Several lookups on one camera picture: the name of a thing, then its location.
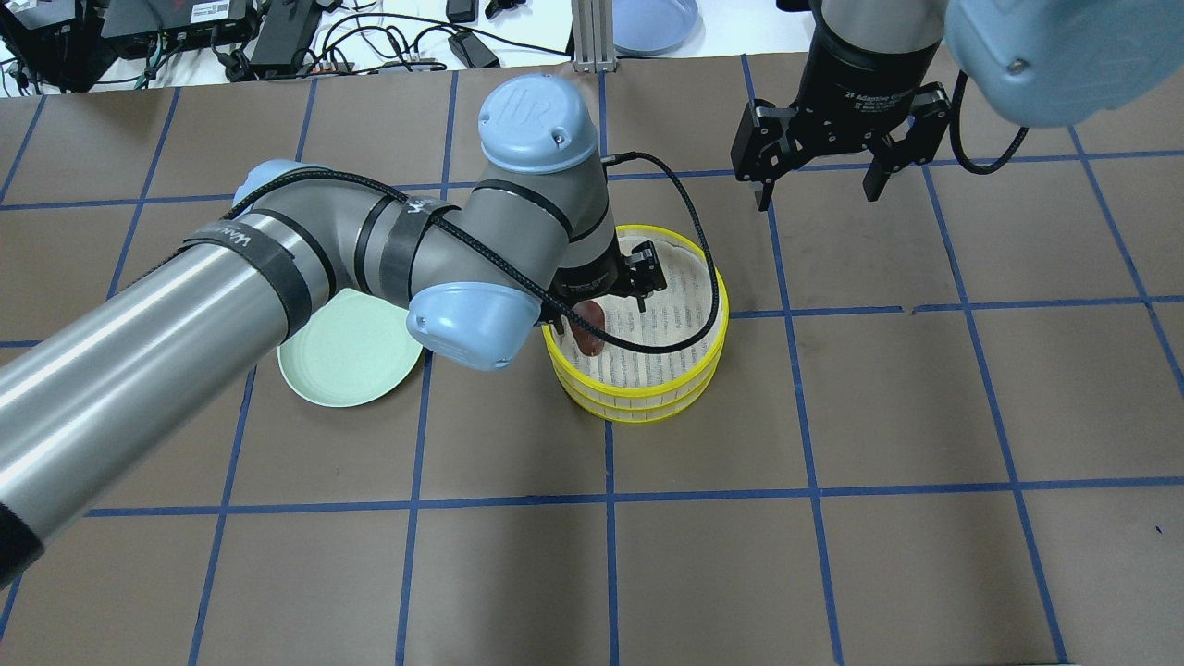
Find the plate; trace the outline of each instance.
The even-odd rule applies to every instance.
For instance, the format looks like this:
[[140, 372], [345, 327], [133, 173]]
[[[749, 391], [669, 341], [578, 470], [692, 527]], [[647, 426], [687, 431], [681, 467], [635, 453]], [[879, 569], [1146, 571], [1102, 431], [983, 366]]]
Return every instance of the plate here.
[[423, 346], [407, 333], [407, 310], [345, 289], [279, 345], [279, 372], [321, 406], [355, 406], [399, 385]]
[[658, 56], [695, 30], [695, 0], [612, 0], [612, 40], [625, 56]]

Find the yellow rim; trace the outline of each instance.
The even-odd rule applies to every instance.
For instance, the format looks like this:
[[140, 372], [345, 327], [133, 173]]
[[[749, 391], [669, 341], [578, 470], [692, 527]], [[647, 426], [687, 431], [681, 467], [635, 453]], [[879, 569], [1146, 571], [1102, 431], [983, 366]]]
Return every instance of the yellow rim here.
[[[715, 369], [714, 367], [712, 369], [710, 373], [707, 376], [707, 379], [700, 386], [696, 386], [694, 391], [691, 391], [691, 392], [687, 393], [686, 396], [678, 398], [678, 401], [675, 401], [675, 403], [677, 403], [680, 401], [686, 401], [683, 404], [678, 405], [670, 414], [663, 414], [662, 416], [658, 416], [658, 417], [655, 417], [655, 418], [629, 418], [628, 416], [624, 416], [624, 415], [613, 415], [613, 414], [610, 414], [610, 411], [618, 411], [619, 412], [619, 411], [624, 411], [624, 410], [622, 410], [620, 408], [611, 408], [611, 406], [607, 406], [607, 405], [600, 405], [599, 403], [594, 403], [592, 401], [587, 401], [584, 397], [584, 395], [579, 393], [579, 392], [573, 393], [574, 388], [571, 385], [571, 383], [568, 383], [562, 377], [559, 378], [559, 384], [564, 388], [564, 392], [567, 393], [567, 397], [570, 397], [572, 399], [572, 402], [574, 402], [577, 405], [579, 405], [585, 411], [592, 414], [593, 416], [599, 416], [600, 418], [605, 418], [607, 421], [612, 421], [613, 423], [643, 424], [643, 423], [658, 423], [659, 421], [665, 421], [668, 418], [673, 418], [675, 416], [678, 416], [683, 411], [686, 411], [687, 408], [689, 408], [690, 405], [695, 404], [695, 401], [697, 401], [700, 398], [700, 396], [702, 396], [703, 392], [707, 391], [707, 385], [710, 384], [713, 377], [715, 377]], [[590, 406], [586, 403], [592, 403], [596, 406]], [[650, 408], [649, 410], [643, 410], [643, 411], [656, 411], [656, 410], [659, 410], [659, 409], [669, 408], [670, 405], [673, 405], [675, 403], [670, 403], [670, 404], [667, 404], [667, 405], [658, 405], [658, 406]]]
[[[662, 229], [661, 226], [652, 226], [649, 224], [624, 224], [622, 226], [618, 226], [617, 231], [633, 231], [633, 232], [642, 231], [645, 233], [665, 236], [667, 238], [671, 238], [675, 242], [680, 243], [681, 245], [690, 250], [694, 250], [695, 254], [697, 254], [701, 258], [706, 260], [703, 250], [700, 249], [699, 245], [691, 243], [687, 237], [676, 233], [674, 231]], [[560, 367], [562, 367], [564, 371], [571, 377], [577, 378], [580, 384], [616, 398], [654, 398], [663, 393], [668, 393], [670, 391], [681, 389], [688, 382], [693, 380], [696, 376], [699, 376], [699, 373], [702, 372], [703, 367], [706, 367], [707, 364], [712, 363], [712, 359], [718, 357], [720, 350], [723, 348], [723, 338], [725, 334], [728, 332], [728, 318], [731, 316], [732, 310], [728, 305], [728, 290], [723, 287], [723, 277], [720, 275], [719, 269], [715, 270], [715, 280], [720, 286], [720, 313], [719, 313], [719, 316], [721, 318], [720, 333], [719, 335], [715, 337], [715, 341], [712, 342], [712, 346], [707, 350], [707, 353], [703, 354], [703, 358], [701, 358], [699, 363], [694, 365], [694, 367], [687, 371], [687, 373], [680, 377], [678, 379], [658, 384], [657, 386], [645, 386], [639, 389], [622, 389], [619, 386], [611, 386], [603, 382], [598, 382], [577, 370], [577, 367], [572, 364], [572, 361], [567, 360], [567, 358], [560, 351], [559, 344], [555, 341], [555, 335], [554, 333], [552, 333], [551, 327], [543, 326], [542, 337], [547, 344], [547, 353], [551, 354], [553, 361], [559, 363]]]
[[[699, 374], [695, 374], [690, 379], [690, 382], [688, 382], [688, 383], [699, 382], [701, 384], [706, 384], [706, 383], [710, 382], [712, 377], [715, 374], [715, 369], [719, 366], [720, 356], [716, 356], [716, 357], [712, 358], [710, 361], [708, 363], [707, 367], [704, 367], [703, 370], [701, 370], [699, 372]], [[590, 389], [587, 386], [580, 385], [578, 378], [572, 377], [571, 373], [568, 373], [568, 372], [564, 372], [562, 369], [560, 369], [560, 367], [555, 367], [554, 363], [552, 363], [552, 369], [555, 371], [555, 377], [559, 377], [559, 379], [564, 384], [566, 384], [567, 386], [570, 386], [573, 391], [578, 392], [581, 397], [586, 398], [588, 402], [594, 403], [597, 406], [603, 406], [605, 409], [614, 409], [617, 411], [651, 411], [651, 410], [659, 409], [659, 408], [664, 406], [661, 403], [658, 405], [656, 405], [656, 406], [623, 406], [623, 405], [617, 405], [617, 404], [609, 404], [609, 403], [604, 402], [604, 397], [605, 397], [604, 393], [597, 395], [597, 396], [588, 395], [588, 390]], [[688, 383], [683, 383], [678, 388], [683, 389], [683, 388], [687, 386]], [[681, 401], [681, 399], [686, 398], [687, 396], [691, 395], [697, 388], [699, 386], [696, 386], [695, 389], [693, 389], [689, 393], [686, 393], [683, 396], [678, 396], [677, 398], [675, 398], [675, 401]], [[607, 397], [618, 398], [618, 399], [638, 399], [638, 398], [623, 398], [620, 396], [607, 396]], [[655, 397], [662, 397], [662, 396], [650, 396], [650, 398], [655, 398]]]

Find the light green plate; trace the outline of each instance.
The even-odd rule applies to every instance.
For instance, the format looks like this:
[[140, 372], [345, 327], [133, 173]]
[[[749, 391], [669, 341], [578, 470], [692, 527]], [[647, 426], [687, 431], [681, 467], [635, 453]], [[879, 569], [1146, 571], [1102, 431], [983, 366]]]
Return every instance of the light green plate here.
[[279, 345], [279, 372], [292, 391], [322, 406], [385, 396], [411, 372], [423, 346], [407, 333], [407, 310], [343, 289]]

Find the blue plate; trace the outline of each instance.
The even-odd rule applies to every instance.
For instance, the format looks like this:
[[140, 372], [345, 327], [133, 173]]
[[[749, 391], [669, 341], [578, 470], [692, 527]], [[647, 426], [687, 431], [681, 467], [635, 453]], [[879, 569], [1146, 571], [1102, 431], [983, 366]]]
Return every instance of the blue plate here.
[[625, 56], [673, 51], [697, 20], [695, 0], [612, 0], [612, 40]]

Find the robotic arm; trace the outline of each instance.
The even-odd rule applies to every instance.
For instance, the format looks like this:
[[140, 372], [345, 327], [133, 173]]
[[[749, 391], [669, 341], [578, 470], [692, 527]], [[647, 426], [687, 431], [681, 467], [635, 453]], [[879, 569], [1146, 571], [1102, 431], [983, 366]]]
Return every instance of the robotic arm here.
[[[1184, 62], [1180, 0], [778, 0], [813, 12], [797, 100], [753, 100], [732, 146], [736, 180], [767, 210], [773, 184], [810, 160], [869, 151], [869, 201], [888, 178], [933, 160], [946, 127], [960, 153], [953, 101], [922, 85], [941, 39], [992, 107], [1027, 127], [1064, 127], [1151, 90]], [[960, 85], [965, 85], [965, 78]], [[905, 139], [892, 132], [910, 122]], [[1022, 130], [1009, 152], [1018, 148]], [[969, 164], [959, 155], [964, 166]]]
[[231, 214], [0, 370], [0, 587], [340, 288], [408, 308], [426, 347], [496, 370], [558, 313], [480, 252], [568, 306], [664, 287], [652, 246], [618, 249], [598, 134], [572, 85], [515, 78], [480, 123], [490, 165], [463, 211], [268, 162]]

